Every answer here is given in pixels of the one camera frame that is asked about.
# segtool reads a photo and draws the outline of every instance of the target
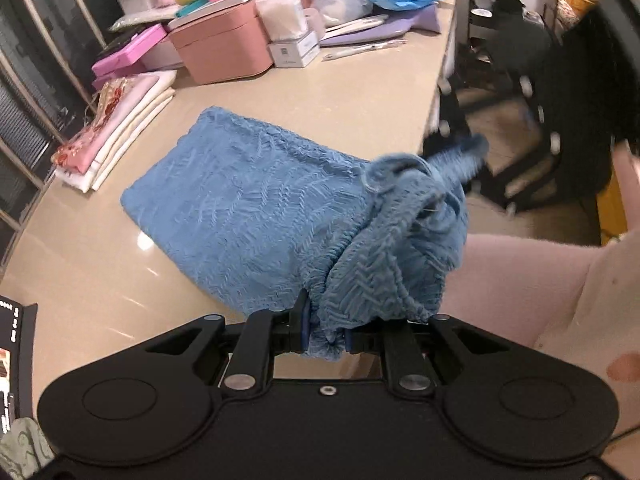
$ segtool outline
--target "tile floor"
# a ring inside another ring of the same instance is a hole
[[[237,314],[200,291],[141,234],[123,212],[122,191],[159,160],[193,124],[206,99],[178,91],[122,159],[100,192],[91,197],[54,181],[18,242],[0,294],[22,304],[38,303],[33,365],[37,403],[53,379],[105,355],[132,346],[195,317]],[[491,142],[490,162],[504,164],[531,142],[514,105],[480,114],[473,126]],[[509,220],[484,199],[471,197],[470,230],[597,243],[585,212],[567,205]],[[298,356],[278,359],[282,376],[344,376],[353,363]]]

